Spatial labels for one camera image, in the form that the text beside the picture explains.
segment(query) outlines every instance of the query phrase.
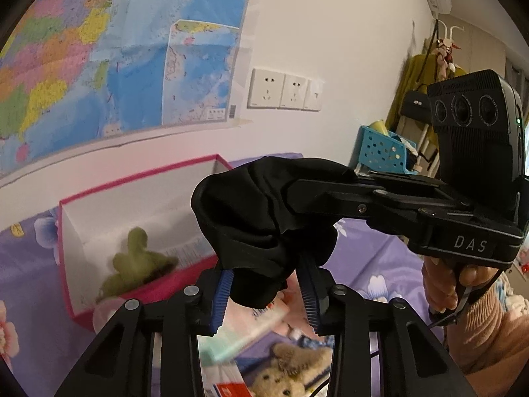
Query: red and white box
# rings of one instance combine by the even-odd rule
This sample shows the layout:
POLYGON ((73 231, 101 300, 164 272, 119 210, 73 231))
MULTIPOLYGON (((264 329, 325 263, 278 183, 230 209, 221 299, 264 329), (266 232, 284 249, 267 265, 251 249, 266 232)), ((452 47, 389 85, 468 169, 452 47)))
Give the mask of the red and white box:
POLYGON ((193 284, 214 267, 216 256, 198 227, 191 196, 205 177, 229 170, 212 155, 138 173, 89 189, 59 203, 59 258, 71 318, 92 329, 104 280, 116 273, 112 259, 126 252, 129 231, 141 227, 147 249, 179 258, 176 269, 120 297, 152 303, 193 284))

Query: metal screw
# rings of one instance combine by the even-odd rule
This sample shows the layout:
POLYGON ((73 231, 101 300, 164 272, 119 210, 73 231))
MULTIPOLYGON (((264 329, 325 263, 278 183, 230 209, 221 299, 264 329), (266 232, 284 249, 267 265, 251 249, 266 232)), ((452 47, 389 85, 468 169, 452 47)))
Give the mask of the metal screw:
POLYGON ((200 290, 198 289, 198 286, 196 285, 189 285, 183 289, 183 293, 189 297, 193 297, 194 295, 197 295, 199 291, 200 290))
POLYGON ((134 309, 137 309, 139 305, 140 305, 140 302, 136 300, 135 298, 132 298, 125 302, 125 309, 134 310, 134 309))
POLYGON ((394 298, 391 300, 391 303, 397 309, 406 309, 406 301, 402 298, 394 298))
POLYGON ((345 295, 347 294, 347 287, 344 285, 334 285, 332 288, 332 292, 335 295, 345 295))

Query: pink sweater sleeve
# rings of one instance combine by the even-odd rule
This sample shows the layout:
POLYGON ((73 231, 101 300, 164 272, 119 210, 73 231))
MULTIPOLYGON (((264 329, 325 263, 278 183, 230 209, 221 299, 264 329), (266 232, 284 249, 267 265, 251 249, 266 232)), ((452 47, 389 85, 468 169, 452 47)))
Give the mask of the pink sweater sleeve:
POLYGON ((529 359, 529 316, 504 313, 494 286, 447 335, 450 355, 479 397, 504 397, 529 359))

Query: green plush toy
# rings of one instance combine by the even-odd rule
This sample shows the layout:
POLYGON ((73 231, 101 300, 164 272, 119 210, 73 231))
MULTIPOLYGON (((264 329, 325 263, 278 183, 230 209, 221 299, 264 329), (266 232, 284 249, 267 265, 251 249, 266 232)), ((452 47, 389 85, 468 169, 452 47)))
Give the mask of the green plush toy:
POLYGON ((119 252, 112 264, 117 273, 103 282, 97 301, 118 297, 171 272, 178 260, 158 252, 147 251, 147 233, 136 227, 129 231, 127 253, 119 252))

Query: camera lens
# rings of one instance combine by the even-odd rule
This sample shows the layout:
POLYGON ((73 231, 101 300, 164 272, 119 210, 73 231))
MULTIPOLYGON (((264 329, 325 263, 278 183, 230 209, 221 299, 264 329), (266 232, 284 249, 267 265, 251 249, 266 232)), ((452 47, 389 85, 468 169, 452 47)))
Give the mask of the camera lens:
POLYGON ((472 111, 466 97, 459 96, 453 102, 454 118, 459 125, 467 126, 470 123, 472 111))
POLYGON ((446 119, 446 106, 443 102, 438 101, 435 103, 435 115, 439 122, 443 122, 446 119))
POLYGON ((479 100, 479 116, 486 125, 492 125, 498 120, 498 107, 488 95, 484 95, 479 100))

